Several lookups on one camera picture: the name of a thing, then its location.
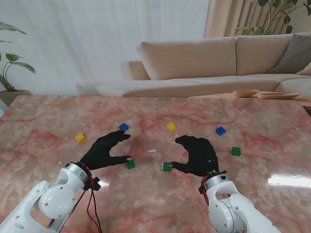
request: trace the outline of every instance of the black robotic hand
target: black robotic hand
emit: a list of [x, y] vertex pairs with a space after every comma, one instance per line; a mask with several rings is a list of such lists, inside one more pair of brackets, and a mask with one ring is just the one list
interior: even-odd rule
[[109, 153], [111, 148], [117, 145], [118, 142], [130, 138], [131, 135], [124, 133], [125, 131], [119, 130], [98, 138], [80, 162], [88, 166], [90, 170], [128, 162], [128, 160], [131, 160], [130, 156], [111, 157]]
[[210, 172], [219, 171], [216, 152], [207, 139], [184, 135], [176, 138], [175, 142], [188, 151], [189, 160], [186, 164], [171, 162], [173, 168], [196, 176], [206, 176]]

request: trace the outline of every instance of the beige curtain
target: beige curtain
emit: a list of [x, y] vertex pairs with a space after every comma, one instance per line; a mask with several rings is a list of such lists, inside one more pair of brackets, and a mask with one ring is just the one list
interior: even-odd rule
[[[268, 4], [261, 7], [257, 0], [209, 0], [203, 38], [234, 36], [237, 27], [262, 27], [267, 11]], [[269, 30], [273, 34], [284, 34], [283, 18], [274, 20]]]

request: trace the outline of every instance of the red cable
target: red cable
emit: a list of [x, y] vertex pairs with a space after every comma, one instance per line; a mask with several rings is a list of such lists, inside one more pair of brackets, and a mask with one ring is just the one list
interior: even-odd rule
[[[92, 175], [91, 175], [90, 177], [91, 177], [91, 182], [92, 182], [92, 188], [91, 188], [91, 190], [93, 190], [93, 189], [94, 189], [94, 183], [93, 183]], [[88, 217], [95, 223], [95, 225], [96, 225], [96, 227], [97, 227], [97, 230], [98, 230], [98, 233], [101, 233], [101, 231], [99, 230], [99, 226], [98, 226], [97, 222], [91, 217], [91, 215], [90, 215], [89, 212], [88, 212], [88, 208], [89, 208], [89, 205], [91, 204], [92, 196], [93, 196], [93, 193], [91, 192], [91, 197], [89, 198], [86, 212], [87, 212]]]
[[[207, 178], [208, 178], [208, 175], [205, 176], [204, 179], [202, 180], [202, 185], [204, 185], [204, 183], [205, 183], [205, 181], [206, 181]], [[208, 197], [207, 197], [207, 194], [206, 194], [205, 189], [203, 189], [203, 196], [204, 196], [204, 198], [205, 198], [207, 204], [209, 205], [209, 200], [208, 200]]]

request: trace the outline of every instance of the potted plant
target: potted plant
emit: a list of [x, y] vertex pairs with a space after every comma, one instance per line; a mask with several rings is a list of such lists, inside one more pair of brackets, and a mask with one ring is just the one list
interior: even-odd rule
[[[9, 31], [17, 31], [23, 34], [26, 34], [25, 32], [23, 32], [22, 30], [13, 27], [11, 25], [5, 24], [5, 23], [1, 23], [0, 22], [0, 30], [9, 30]], [[7, 53], [5, 55], [6, 59], [8, 60], [5, 65], [3, 66], [2, 72], [0, 70], [0, 84], [5, 88], [5, 91], [1, 91], [0, 92], [0, 100], [2, 100], [2, 102], [6, 105], [9, 106], [13, 100], [19, 96], [19, 95], [31, 95], [30, 91], [27, 90], [16, 90], [14, 88], [14, 86], [8, 81], [7, 79], [7, 72], [8, 69], [12, 66], [12, 65], [17, 65], [23, 68], [28, 69], [29, 71], [31, 71], [32, 73], [35, 73], [35, 69], [30, 66], [27, 63], [23, 63], [23, 62], [18, 62], [18, 60], [22, 57], [17, 56], [15, 54], [10, 54]]]
[[290, 34], [293, 27], [289, 25], [291, 17], [289, 14], [300, 7], [306, 8], [308, 16], [311, 15], [311, 0], [300, 1], [302, 5], [298, 5], [298, 0], [257, 0], [259, 6], [263, 7], [268, 5], [267, 13], [263, 25], [256, 25], [253, 27], [238, 27], [235, 30], [239, 30], [235, 36], [241, 35], [270, 35], [273, 34], [271, 30], [268, 30], [269, 26], [274, 20], [283, 18], [283, 23], [286, 26], [286, 34]]

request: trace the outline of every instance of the yellow lego brick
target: yellow lego brick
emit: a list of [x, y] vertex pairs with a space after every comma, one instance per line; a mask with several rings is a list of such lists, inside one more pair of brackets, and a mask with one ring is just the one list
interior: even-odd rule
[[78, 134], [78, 135], [75, 136], [74, 138], [75, 138], [78, 142], [83, 142], [83, 141], [86, 139], [86, 137], [85, 137], [82, 133]]
[[167, 129], [172, 132], [174, 129], [176, 129], [176, 126], [173, 123], [169, 123], [166, 125]]

